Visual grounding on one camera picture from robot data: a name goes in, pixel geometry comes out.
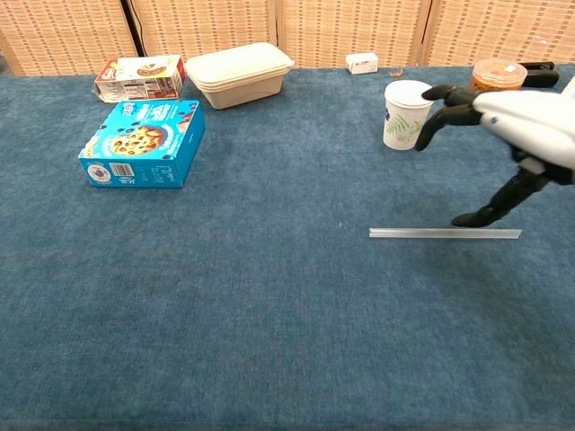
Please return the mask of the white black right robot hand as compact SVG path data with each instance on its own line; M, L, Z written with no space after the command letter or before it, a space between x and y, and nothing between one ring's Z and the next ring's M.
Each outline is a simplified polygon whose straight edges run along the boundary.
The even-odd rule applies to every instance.
M517 163L512 176L480 209L452 219L456 227L482 228L499 221L548 183L574 183L574 99L537 90L488 92L453 84L435 85L421 94L442 101L422 126L414 149L430 144L443 127L482 126L501 139Z

